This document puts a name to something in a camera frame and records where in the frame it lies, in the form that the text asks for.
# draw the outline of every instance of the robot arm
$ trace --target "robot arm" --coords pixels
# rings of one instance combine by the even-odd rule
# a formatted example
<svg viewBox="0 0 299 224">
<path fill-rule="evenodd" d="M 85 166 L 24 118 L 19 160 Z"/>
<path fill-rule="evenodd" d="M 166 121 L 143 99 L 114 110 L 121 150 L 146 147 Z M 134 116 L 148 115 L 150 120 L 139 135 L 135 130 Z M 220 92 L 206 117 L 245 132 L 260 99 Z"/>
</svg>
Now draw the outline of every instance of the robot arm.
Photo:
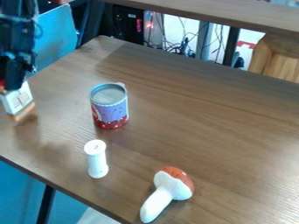
<svg viewBox="0 0 299 224">
<path fill-rule="evenodd" d="M 36 71 L 37 15 L 37 0 L 0 0 L 0 86 L 5 90 L 20 89 L 26 72 Z"/>
</svg>

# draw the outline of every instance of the white mushroom stem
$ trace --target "white mushroom stem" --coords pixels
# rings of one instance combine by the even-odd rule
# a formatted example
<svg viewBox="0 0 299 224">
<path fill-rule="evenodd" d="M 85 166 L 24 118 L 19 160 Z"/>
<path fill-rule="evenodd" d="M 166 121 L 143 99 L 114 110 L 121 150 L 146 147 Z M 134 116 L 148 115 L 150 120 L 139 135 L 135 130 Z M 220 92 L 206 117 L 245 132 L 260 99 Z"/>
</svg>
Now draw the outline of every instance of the white mushroom stem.
<svg viewBox="0 0 299 224">
<path fill-rule="evenodd" d="M 143 223 L 153 221 L 172 201 L 171 193 L 164 187 L 158 187 L 144 202 L 140 217 Z"/>
</svg>

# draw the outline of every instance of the upper wooden shelf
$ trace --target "upper wooden shelf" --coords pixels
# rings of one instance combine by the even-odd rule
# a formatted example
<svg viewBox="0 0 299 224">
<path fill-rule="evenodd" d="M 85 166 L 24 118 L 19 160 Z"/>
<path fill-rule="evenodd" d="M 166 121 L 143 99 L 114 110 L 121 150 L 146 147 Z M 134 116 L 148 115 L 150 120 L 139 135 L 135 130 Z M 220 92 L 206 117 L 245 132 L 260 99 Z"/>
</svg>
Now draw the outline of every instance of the upper wooden shelf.
<svg viewBox="0 0 299 224">
<path fill-rule="evenodd" d="M 121 81 L 129 123 L 94 127 L 89 90 Z M 154 223 L 295 223 L 299 216 L 299 85 L 113 38 L 92 40 L 31 80 L 38 120 L 0 116 L 0 158 L 123 223 L 164 165 L 195 183 Z M 109 174 L 87 174 L 84 144 L 108 144 Z"/>
<path fill-rule="evenodd" d="M 104 2 L 260 32 L 299 36 L 299 8 L 276 3 L 258 0 L 104 0 Z"/>
</svg>

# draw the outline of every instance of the tin can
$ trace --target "tin can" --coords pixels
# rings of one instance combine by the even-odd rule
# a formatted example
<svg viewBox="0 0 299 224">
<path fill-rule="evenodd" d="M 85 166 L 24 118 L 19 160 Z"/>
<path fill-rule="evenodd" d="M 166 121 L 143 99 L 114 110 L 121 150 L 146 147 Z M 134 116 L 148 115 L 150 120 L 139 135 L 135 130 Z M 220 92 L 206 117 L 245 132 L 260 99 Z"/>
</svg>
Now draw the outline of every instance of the tin can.
<svg viewBox="0 0 299 224">
<path fill-rule="evenodd" d="M 89 94 L 94 123 L 103 130 L 115 130 L 129 120 L 128 91 L 123 83 L 109 82 Z"/>
</svg>

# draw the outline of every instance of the black cable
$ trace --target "black cable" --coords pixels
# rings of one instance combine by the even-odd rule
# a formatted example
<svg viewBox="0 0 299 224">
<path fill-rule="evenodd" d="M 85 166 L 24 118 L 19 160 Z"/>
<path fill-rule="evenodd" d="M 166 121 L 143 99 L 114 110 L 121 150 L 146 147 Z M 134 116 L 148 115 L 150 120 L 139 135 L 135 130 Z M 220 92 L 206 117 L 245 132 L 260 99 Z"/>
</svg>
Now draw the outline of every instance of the black cable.
<svg viewBox="0 0 299 224">
<path fill-rule="evenodd" d="M 218 25 L 216 25 L 215 33 L 216 33 L 217 39 L 219 40 L 219 47 L 217 49 L 218 51 L 217 51 L 215 63 L 217 63 L 217 60 L 219 58 L 219 53 L 220 53 L 221 46 L 222 46 L 222 41 L 223 41 L 223 25 L 221 25 L 221 36 L 220 37 L 219 37 L 219 35 L 217 33 L 217 28 L 218 28 Z"/>
</svg>

